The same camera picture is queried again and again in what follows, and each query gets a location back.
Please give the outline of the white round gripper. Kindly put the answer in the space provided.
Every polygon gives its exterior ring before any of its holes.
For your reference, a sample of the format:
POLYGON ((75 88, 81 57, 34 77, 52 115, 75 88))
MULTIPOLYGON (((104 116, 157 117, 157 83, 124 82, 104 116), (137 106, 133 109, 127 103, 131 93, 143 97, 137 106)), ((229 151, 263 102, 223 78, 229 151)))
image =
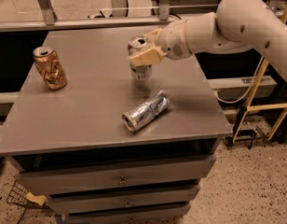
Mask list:
POLYGON ((143 36, 149 43, 159 46, 152 46, 144 51, 137 51, 128 57, 133 66, 154 65, 160 63, 166 56, 177 61, 189 58, 192 53, 186 44, 185 36, 186 20, 178 20, 170 23, 163 29, 157 28, 143 36))

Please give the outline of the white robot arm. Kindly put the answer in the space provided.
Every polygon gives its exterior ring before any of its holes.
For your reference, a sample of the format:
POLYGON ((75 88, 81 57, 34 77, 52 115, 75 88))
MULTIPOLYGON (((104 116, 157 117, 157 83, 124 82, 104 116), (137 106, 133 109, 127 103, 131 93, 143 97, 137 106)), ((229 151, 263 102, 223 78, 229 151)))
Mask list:
POLYGON ((147 44, 128 57, 134 66, 255 49, 287 82, 287 25, 262 0, 222 0, 214 12, 174 21, 143 39, 147 44))

